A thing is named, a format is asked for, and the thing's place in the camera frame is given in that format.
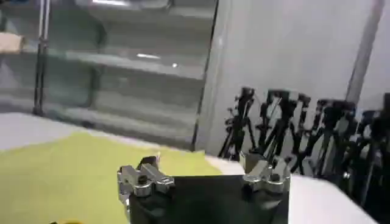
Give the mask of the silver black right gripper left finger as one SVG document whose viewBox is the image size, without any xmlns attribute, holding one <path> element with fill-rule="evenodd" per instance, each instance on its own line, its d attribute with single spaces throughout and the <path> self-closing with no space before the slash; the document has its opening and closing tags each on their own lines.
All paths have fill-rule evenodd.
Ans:
<svg viewBox="0 0 390 224">
<path fill-rule="evenodd" d="M 121 166 L 116 172 L 118 198 L 124 205 L 130 204 L 130 197 L 151 196 L 154 192 L 169 195 L 175 188 L 175 179 L 159 170 L 159 156 L 147 156 L 133 167 Z"/>
</svg>

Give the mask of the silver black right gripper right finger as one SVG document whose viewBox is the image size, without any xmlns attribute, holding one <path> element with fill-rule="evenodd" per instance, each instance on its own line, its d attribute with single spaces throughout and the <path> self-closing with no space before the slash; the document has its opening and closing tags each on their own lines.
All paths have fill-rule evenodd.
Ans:
<svg viewBox="0 0 390 224">
<path fill-rule="evenodd" d="M 261 154 L 241 152 L 239 163 L 245 172 L 241 178 L 241 189 L 244 191 L 266 191 L 271 194 L 289 192 L 291 172 L 282 157 L 273 156 L 267 159 Z"/>
</svg>

